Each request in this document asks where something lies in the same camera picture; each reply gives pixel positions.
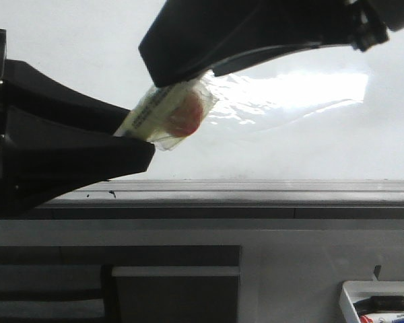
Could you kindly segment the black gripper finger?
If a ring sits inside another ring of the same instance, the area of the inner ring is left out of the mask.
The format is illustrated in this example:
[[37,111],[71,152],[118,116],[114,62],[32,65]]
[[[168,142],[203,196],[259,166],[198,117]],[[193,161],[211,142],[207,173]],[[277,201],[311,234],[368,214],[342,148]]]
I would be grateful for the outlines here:
[[6,60],[2,89],[1,215],[20,215],[72,190],[148,169],[154,146],[115,135],[128,110],[17,60]]
[[388,39],[367,1],[167,1],[139,52],[154,84],[165,87],[307,50],[364,52]]

